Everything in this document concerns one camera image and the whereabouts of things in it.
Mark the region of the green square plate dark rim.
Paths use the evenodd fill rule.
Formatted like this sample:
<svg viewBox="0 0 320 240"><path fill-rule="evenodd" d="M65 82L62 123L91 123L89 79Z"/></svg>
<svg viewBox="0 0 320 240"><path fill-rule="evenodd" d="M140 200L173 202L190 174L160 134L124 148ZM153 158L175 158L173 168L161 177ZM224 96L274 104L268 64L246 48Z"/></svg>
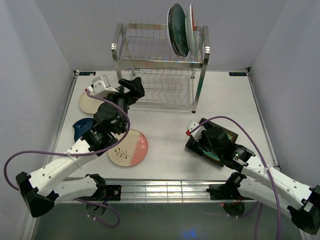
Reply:
<svg viewBox="0 0 320 240"><path fill-rule="evenodd" d="M228 146L229 144L235 144L238 138L238 134L216 123L206 121L205 118L202 118L197 123L206 129L205 136L207 137L208 142L211 146L212 153L205 153L204 155L199 155L198 153L196 153L194 146L195 141L192 136L189 137L187 143L185 144L185 148L205 158L206 161L211 164L215 164L221 168L224 167L225 162L219 159L219 152L221 152L223 148Z"/></svg>

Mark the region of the cream and pink plate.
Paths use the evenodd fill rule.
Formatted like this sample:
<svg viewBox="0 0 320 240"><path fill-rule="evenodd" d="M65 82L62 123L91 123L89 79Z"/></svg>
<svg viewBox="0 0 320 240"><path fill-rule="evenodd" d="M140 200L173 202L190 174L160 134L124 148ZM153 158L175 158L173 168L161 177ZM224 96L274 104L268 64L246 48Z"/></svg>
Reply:
<svg viewBox="0 0 320 240"><path fill-rule="evenodd" d="M136 129L130 129L123 141L107 151L107 156L120 167L132 167L143 161L147 152L146 136Z"/></svg>

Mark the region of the white plate green red rim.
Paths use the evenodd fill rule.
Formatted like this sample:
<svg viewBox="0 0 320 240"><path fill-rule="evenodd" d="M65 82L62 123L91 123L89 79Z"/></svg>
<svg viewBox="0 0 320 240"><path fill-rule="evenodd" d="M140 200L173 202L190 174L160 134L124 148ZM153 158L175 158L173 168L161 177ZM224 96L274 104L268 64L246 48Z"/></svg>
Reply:
<svg viewBox="0 0 320 240"><path fill-rule="evenodd" d="M171 24L172 9L173 9L172 7L169 8L167 17L166 17L166 36L172 52L175 54L175 56L178 56L179 51L175 44L173 33L172 33L172 24Z"/></svg>

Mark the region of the dark teal floral plate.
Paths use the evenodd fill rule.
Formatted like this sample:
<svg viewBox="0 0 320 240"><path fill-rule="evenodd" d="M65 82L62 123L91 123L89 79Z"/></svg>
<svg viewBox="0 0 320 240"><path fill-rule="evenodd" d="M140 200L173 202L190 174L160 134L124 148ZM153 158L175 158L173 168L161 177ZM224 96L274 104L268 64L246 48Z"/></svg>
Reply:
<svg viewBox="0 0 320 240"><path fill-rule="evenodd" d="M182 6L175 3L172 7L171 22L174 41L181 57L186 57L189 53L185 19L186 15Z"/></svg>

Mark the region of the red and teal floral plate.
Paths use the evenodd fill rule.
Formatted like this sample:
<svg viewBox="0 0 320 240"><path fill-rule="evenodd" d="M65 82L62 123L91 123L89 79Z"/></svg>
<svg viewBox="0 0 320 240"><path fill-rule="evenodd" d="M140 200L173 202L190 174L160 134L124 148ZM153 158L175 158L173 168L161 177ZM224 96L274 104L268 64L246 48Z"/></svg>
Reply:
<svg viewBox="0 0 320 240"><path fill-rule="evenodd" d="M196 59L198 56L198 48L196 42L196 26L192 4L189 5L185 16L185 33L188 49L191 52L191 55Z"/></svg>

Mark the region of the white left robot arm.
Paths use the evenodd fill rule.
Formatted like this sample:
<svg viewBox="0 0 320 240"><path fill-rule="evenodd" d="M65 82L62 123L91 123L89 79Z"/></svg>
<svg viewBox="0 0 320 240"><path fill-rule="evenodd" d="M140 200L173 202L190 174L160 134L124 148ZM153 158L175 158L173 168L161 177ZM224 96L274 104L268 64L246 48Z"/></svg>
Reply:
<svg viewBox="0 0 320 240"><path fill-rule="evenodd" d="M21 172L15 179L30 214L34 218L48 213L55 205L76 198L98 201L106 195L106 182L98 174L87 174L80 180L66 181L82 166L115 147L128 135L128 109L144 97L142 79L120 79L119 87L110 86L103 75L85 89L89 98L103 103L93 115L93 125L64 153L31 173Z"/></svg>

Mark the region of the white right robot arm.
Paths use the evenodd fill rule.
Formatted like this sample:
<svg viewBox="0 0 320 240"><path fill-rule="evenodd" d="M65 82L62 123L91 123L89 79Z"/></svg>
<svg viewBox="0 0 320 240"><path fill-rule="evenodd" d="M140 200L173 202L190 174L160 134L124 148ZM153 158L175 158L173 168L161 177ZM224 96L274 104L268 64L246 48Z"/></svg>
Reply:
<svg viewBox="0 0 320 240"><path fill-rule="evenodd" d="M186 133L200 149L234 170L218 193L232 199L241 196L257 200L289 217L300 230L310 235L318 233L319 185L311 187L269 167L261 156L232 142L227 131L220 126L205 128L193 123Z"/></svg>

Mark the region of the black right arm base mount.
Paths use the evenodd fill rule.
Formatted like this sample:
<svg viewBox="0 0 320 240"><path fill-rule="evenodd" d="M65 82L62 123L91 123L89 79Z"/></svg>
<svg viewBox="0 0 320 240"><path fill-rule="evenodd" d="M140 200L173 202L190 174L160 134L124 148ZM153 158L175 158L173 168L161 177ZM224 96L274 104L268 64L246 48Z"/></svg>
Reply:
<svg viewBox="0 0 320 240"><path fill-rule="evenodd" d="M242 198L236 187L230 187L227 184L210 184L206 192L209 193L211 200L240 200Z"/></svg>

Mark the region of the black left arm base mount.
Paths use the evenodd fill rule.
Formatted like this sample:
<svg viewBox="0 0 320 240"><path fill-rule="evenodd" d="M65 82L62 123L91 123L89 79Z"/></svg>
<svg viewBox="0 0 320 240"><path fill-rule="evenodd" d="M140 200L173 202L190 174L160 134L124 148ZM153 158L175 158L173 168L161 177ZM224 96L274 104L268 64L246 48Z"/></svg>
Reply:
<svg viewBox="0 0 320 240"><path fill-rule="evenodd" d="M103 190L102 200L108 201L120 201L122 194L121 185L106 185Z"/></svg>

